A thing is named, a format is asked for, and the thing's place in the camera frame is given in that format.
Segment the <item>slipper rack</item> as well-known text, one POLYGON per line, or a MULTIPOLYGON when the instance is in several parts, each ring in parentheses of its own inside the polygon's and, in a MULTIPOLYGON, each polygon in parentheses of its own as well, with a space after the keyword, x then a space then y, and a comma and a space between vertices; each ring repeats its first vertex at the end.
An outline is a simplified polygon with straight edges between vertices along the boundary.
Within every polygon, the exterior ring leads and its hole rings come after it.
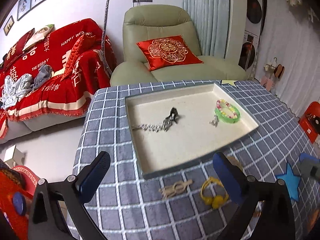
POLYGON ((261 78, 260 84, 270 92, 276 82, 283 76, 285 67, 277 63, 277 57, 274 57, 272 62, 265 64, 264 71, 265 75, 261 78))

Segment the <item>black claw hair clip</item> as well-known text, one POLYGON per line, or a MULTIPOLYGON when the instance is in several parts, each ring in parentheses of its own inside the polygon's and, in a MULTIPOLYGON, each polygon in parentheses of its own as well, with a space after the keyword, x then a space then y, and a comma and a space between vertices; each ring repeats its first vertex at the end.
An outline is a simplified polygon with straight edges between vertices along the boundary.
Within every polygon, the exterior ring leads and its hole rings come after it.
POLYGON ((178 111, 175 107, 172 107, 172 109, 170 110, 169 116, 167 116, 165 120, 168 124, 172 124, 173 122, 177 123, 178 119, 179 119, 178 111))

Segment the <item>silver star hair clip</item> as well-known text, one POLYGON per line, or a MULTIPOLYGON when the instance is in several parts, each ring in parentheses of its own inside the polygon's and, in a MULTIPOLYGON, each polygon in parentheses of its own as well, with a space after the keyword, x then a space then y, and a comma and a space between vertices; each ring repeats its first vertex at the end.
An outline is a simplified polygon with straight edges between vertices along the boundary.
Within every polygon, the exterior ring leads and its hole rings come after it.
POLYGON ((140 124, 140 125, 133 125, 133 131, 136 130, 143 130, 143 131, 150 131, 150 132, 160 132, 163 130, 163 125, 154 125, 154 124, 140 124))

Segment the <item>silver rhinestone brooch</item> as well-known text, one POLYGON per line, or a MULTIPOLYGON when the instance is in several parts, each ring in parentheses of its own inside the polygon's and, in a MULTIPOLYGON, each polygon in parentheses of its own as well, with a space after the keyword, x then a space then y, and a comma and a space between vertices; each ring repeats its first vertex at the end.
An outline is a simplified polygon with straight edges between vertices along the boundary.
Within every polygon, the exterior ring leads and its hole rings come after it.
POLYGON ((170 119, 165 119, 162 124, 162 130, 167 131, 172 126, 172 121, 170 119))

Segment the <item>red blanket covered sofa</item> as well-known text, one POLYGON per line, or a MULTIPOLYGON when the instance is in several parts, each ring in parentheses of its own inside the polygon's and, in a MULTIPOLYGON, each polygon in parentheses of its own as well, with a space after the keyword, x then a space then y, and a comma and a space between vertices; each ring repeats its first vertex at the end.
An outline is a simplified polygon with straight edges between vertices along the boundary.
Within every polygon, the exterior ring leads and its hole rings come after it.
POLYGON ((1 64, 1 142, 84 116, 116 66, 93 19, 28 31, 1 64))

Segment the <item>stacked washer dryer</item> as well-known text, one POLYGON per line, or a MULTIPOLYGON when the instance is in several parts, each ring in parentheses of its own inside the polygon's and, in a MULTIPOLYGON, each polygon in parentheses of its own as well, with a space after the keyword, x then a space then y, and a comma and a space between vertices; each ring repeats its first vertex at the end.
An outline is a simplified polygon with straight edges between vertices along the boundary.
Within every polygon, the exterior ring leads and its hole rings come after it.
POLYGON ((249 73, 259 48, 263 0, 247 0, 246 26, 241 48, 239 66, 249 73))

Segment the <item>red embroidered cushion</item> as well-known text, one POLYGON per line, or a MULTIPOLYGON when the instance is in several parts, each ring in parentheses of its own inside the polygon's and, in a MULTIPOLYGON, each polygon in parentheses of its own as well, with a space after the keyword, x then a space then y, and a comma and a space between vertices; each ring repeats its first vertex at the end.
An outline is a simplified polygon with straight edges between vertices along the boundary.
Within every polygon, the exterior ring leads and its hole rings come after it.
POLYGON ((189 49, 181 35, 140 41, 136 45, 148 62, 149 71, 164 67, 203 63, 189 49))

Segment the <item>flexible phone holder stand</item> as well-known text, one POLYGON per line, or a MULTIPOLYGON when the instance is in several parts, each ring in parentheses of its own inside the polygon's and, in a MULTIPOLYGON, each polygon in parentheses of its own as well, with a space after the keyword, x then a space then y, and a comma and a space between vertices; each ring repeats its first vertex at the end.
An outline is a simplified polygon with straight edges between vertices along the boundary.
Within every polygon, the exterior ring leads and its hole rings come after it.
POLYGON ((108 76, 111 77, 112 70, 109 67, 108 62, 106 61, 106 55, 105 55, 106 29, 107 29, 109 3, 110 3, 110 0, 106 0, 103 33, 102 33, 102 37, 101 37, 101 56, 102 56, 102 62, 104 64, 105 70, 106 70, 108 76))

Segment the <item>light blue curtain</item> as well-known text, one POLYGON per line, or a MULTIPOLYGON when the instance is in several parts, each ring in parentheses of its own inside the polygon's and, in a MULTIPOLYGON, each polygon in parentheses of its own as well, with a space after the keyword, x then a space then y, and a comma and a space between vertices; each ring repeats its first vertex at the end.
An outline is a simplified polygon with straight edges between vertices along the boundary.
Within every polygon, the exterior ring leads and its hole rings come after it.
POLYGON ((201 54, 224 58, 230 0, 183 0, 183 9, 195 25, 201 54))

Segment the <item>grey checked tablecloth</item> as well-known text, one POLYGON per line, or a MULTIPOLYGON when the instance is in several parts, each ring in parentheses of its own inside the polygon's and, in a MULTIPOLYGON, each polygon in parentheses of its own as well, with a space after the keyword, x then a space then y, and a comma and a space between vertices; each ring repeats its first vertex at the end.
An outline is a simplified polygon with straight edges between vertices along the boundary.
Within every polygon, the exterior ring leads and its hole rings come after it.
MULTIPOLYGON (((219 209, 200 197, 202 183, 215 176, 212 163, 201 162, 166 176, 145 180, 140 175, 127 123, 124 99, 144 92, 196 86, 200 81, 139 83, 98 90, 89 106, 75 155, 74 174, 101 151, 111 166, 86 209, 108 239, 216 239, 236 211, 227 202, 219 209), (182 194, 163 199, 159 189, 177 181, 193 180, 182 194)), ((290 163, 299 174, 301 153, 313 157, 316 149, 289 110, 252 81, 238 87, 224 85, 257 118, 258 129, 223 149, 244 166, 245 174, 273 182, 290 163)))

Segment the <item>beige hair clip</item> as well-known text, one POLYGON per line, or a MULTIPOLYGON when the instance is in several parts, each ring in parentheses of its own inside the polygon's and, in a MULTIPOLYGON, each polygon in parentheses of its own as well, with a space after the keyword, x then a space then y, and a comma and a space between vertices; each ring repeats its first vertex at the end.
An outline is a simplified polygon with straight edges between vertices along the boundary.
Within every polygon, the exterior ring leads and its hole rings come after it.
POLYGON ((177 181, 173 185, 165 186, 159 189, 163 199, 169 199, 176 195, 182 194, 186 191, 186 188, 193 183, 192 179, 187 181, 177 181))

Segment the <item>yellow star patch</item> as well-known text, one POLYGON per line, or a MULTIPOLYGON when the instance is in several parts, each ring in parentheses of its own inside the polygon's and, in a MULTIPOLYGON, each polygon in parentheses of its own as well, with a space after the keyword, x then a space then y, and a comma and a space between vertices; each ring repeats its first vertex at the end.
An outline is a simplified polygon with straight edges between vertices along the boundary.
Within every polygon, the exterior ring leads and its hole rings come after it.
POLYGON ((221 80, 220 85, 230 85, 234 87, 238 87, 238 80, 221 80))

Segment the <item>grey rectangular jewelry tray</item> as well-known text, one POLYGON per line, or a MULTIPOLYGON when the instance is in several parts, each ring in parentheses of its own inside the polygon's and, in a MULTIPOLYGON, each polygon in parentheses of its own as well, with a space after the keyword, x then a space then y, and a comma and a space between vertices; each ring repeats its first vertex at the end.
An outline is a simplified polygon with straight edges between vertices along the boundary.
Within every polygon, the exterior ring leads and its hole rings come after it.
POLYGON ((144 179, 164 176, 208 160, 214 152, 259 127, 258 120, 247 107, 217 83, 127 96, 125 107, 138 167, 144 179), (209 123, 219 99, 239 110, 237 123, 220 120, 217 127, 209 123), (162 125, 172 107, 177 109, 179 119, 166 132, 132 130, 133 125, 162 125))

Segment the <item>small framed wall picture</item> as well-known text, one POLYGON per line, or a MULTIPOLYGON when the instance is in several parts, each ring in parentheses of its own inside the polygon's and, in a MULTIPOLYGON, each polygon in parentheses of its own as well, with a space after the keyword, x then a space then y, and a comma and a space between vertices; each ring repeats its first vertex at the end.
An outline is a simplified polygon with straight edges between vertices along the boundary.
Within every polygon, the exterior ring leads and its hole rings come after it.
POLYGON ((13 16, 10 16, 7 23, 5 24, 3 30, 4 30, 4 33, 5 35, 7 36, 8 33, 10 32, 12 26, 14 25, 15 21, 14 21, 14 18, 13 16))

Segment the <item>blue star patch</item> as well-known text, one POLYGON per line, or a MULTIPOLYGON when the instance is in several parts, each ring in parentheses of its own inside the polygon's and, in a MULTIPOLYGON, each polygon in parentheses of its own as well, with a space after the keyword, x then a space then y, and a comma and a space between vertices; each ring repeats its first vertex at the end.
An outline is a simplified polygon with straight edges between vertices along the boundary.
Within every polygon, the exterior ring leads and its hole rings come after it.
POLYGON ((285 185, 289 192, 289 196, 291 200, 295 202, 299 202, 299 184, 301 181, 301 176, 295 175, 290 163, 286 163, 286 171, 283 174, 276 175, 276 179, 282 179, 285 181, 285 185))

